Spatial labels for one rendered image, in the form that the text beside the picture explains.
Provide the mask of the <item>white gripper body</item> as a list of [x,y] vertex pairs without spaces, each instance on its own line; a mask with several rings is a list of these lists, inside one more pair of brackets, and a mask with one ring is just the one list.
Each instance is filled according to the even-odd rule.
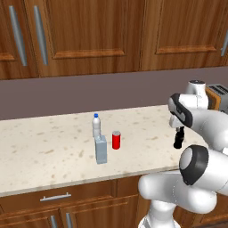
[[169,119],[169,125],[172,128],[178,128],[178,127],[181,127],[183,124],[176,116],[172,115]]

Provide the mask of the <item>brown wooden drawer front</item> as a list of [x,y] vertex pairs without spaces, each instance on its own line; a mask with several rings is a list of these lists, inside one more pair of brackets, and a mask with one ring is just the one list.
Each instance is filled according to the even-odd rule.
[[[109,180],[1,197],[0,207],[4,213],[10,213],[18,210],[35,209],[61,203],[70,203],[77,200],[113,197],[116,195],[116,183],[116,181]],[[63,195],[66,192],[71,194],[70,198],[40,202],[40,199],[44,196],[51,197],[54,195]]]

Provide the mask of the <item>red drink can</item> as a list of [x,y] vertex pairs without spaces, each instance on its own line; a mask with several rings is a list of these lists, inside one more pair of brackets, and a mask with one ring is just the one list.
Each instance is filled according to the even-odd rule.
[[119,131],[112,132],[112,148],[118,150],[120,148],[121,133]]

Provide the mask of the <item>grey drink carton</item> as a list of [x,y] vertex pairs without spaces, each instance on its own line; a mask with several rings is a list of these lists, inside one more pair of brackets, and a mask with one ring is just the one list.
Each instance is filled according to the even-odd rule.
[[94,138],[95,142],[95,157],[98,164],[107,162],[107,141],[104,135]]

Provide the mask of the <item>brown wooden base cupboard door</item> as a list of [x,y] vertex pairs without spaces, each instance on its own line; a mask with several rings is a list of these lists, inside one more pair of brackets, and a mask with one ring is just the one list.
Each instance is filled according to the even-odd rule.
[[99,198],[75,203],[61,209],[64,226],[66,214],[72,228],[135,228],[138,195]]
[[52,228],[50,216],[55,216],[58,228],[63,228],[58,209],[0,216],[0,228]]
[[196,214],[177,207],[174,219],[182,228],[196,228],[206,224],[228,221],[228,202],[218,202],[215,209],[208,214]]

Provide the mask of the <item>silver and orange toaster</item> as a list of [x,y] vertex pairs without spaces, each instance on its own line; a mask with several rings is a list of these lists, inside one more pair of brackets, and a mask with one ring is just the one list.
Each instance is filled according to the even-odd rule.
[[210,110],[219,110],[228,114],[228,88],[213,84],[206,86],[206,94],[208,96],[208,108]]

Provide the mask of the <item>brown wooden wall cupboard door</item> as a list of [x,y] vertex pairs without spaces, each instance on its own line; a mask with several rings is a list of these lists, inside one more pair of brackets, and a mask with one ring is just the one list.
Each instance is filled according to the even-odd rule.
[[228,0],[146,0],[141,69],[224,66],[227,31]]
[[[9,13],[10,5],[14,7],[20,23],[27,55],[27,66],[21,64],[18,48],[14,40]],[[24,0],[0,0],[0,79],[34,77],[38,77],[38,71]]]
[[[139,69],[145,0],[24,0],[39,75],[59,77]],[[37,41],[39,7],[48,64]]]

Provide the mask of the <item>clear water bottle blue cap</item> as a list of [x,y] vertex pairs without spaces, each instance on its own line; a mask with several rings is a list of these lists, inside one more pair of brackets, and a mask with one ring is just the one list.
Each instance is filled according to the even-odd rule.
[[93,137],[100,137],[101,136],[101,121],[100,121],[97,113],[94,114],[92,126],[93,126]]

